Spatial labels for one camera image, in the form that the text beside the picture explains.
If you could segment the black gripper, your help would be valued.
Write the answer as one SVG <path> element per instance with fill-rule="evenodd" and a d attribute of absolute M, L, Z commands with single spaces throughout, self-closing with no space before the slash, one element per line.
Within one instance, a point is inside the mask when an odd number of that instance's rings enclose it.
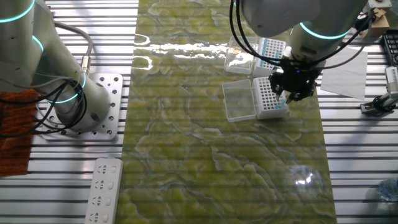
<path fill-rule="evenodd" d="M 274 72 L 269 76 L 269 82 L 277 100 L 285 90 L 289 92 L 286 103 L 291 103 L 313 96 L 317 85 L 315 80 L 319 75 L 318 69 L 298 70 L 294 67 L 284 67 L 283 74 Z"/>

